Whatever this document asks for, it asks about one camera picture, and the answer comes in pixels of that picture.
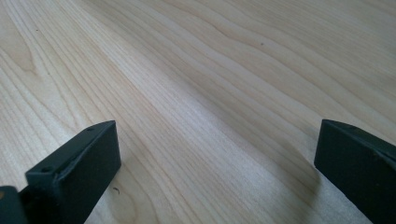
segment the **wooden tabletop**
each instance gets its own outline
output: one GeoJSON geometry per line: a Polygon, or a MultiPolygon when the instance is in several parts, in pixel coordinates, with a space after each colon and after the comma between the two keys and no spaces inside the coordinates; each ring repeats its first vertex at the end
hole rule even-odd
{"type": "Polygon", "coordinates": [[[114,119],[87,223],[370,223],[313,159],[322,119],[396,143],[394,1],[2,0],[0,26],[0,185],[114,119]]]}

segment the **wood grain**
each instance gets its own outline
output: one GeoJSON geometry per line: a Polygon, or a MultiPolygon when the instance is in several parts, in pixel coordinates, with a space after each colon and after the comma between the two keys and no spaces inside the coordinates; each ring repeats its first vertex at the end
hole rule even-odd
{"type": "Polygon", "coordinates": [[[396,143],[394,1],[2,0],[0,25],[1,185],[114,119],[87,223],[370,223],[313,159],[323,118],[396,143]]]}

